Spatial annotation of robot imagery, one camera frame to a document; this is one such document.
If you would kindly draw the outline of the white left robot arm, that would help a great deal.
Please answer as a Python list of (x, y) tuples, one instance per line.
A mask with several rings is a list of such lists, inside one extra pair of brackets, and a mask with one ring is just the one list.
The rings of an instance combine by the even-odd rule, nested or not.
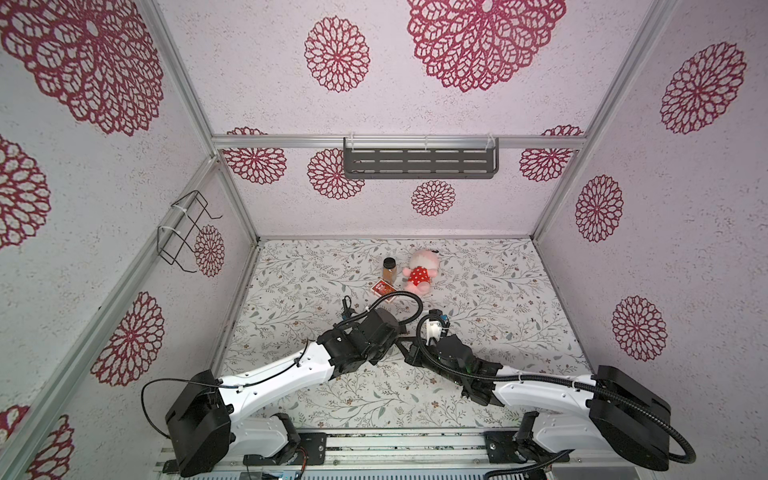
[(377, 364), (405, 331), (392, 313), (377, 308), (267, 366), (221, 378), (211, 370), (194, 375), (165, 415), (178, 474), (209, 473), (229, 453), (287, 462), (300, 441), (290, 417), (252, 415), (296, 391)]

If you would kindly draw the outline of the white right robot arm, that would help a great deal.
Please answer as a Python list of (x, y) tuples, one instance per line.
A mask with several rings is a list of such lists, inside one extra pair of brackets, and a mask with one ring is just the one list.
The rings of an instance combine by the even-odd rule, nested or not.
[(425, 348), (402, 347), (408, 365), (425, 368), (461, 388), (483, 407), (525, 408), (514, 438), (514, 461), (544, 462), (564, 450), (611, 450), (653, 471), (669, 468), (671, 407), (612, 366), (577, 377), (534, 375), (483, 360), (457, 336)]

